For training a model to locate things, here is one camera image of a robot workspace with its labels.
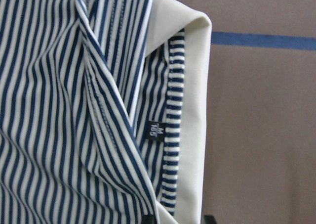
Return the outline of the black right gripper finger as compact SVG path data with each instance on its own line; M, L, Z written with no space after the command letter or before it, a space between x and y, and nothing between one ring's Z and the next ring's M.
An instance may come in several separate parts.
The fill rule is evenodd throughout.
M217 221L213 215L204 215L203 221L204 224L217 224Z

